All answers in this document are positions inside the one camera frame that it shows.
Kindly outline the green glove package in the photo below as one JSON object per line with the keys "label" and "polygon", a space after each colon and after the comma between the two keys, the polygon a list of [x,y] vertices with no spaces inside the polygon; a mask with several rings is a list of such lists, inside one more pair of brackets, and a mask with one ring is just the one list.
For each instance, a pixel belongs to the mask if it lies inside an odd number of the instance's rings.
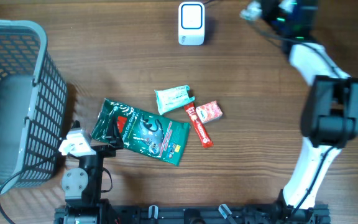
{"label": "green glove package", "polygon": [[93,139],[109,142],[108,128],[115,121],[124,148],[179,165],[185,150],[191,124],[105,99],[91,133]]}

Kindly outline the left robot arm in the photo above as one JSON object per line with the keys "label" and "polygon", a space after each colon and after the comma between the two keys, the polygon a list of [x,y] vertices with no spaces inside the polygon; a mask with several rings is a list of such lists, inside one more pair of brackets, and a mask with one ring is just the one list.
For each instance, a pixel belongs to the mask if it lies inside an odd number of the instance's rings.
{"label": "left robot arm", "polygon": [[103,167],[106,157],[114,157],[116,151],[124,148],[116,118],[108,124],[106,145],[91,146],[92,137],[75,121],[62,141],[59,151],[79,161],[75,169],[66,171],[62,177],[62,189],[66,205],[55,210],[55,223],[120,223],[108,199],[101,194],[111,189],[102,189]]}

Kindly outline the teal tissue packet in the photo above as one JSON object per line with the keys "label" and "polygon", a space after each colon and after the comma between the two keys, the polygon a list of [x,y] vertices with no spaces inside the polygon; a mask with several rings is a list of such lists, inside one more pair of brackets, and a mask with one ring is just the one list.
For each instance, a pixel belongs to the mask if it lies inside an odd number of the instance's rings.
{"label": "teal tissue packet", "polygon": [[195,101],[194,96],[189,96],[189,91],[190,87],[188,85],[166,90],[155,90],[158,113],[163,115]]}

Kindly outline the red small carton box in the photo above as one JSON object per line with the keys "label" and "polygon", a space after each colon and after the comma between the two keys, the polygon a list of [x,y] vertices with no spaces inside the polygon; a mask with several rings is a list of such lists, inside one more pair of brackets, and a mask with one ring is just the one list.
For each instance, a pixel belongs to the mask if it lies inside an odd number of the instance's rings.
{"label": "red small carton box", "polygon": [[223,115],[217,101],[197,106],[196,113],[203,124],[219,119]]}

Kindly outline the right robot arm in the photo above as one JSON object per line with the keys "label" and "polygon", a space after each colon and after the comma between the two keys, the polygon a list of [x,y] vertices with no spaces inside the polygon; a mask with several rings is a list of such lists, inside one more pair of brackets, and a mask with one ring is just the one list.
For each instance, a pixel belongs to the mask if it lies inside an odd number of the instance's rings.
{"label": "right robot arm", "polygon": [[261,1],[261,10],[289,63],[311,87],[300,119],[300,156],[282,191],[293,217],[314,207],[329,166],[358,135],[358,78],[343,72],[311,35],[317,1]]}

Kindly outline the red coffee stick sachet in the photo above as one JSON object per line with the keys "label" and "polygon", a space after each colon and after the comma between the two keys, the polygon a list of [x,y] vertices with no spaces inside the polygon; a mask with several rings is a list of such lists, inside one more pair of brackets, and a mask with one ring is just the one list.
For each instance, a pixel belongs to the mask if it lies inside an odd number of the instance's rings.
{"label": "red coffee stick sachet", "polygon": [[210,139],[208,133],[206,132],[201,120],[199,119],[196,108],[194,106],[194,103],[189,103],[184,106],[184,109],[186,113],[188,114],[189,118],[191,119],[191,122],[193,124],[193,127],[201,141],[201,144],[204,148],[212,147],[213,142]]}

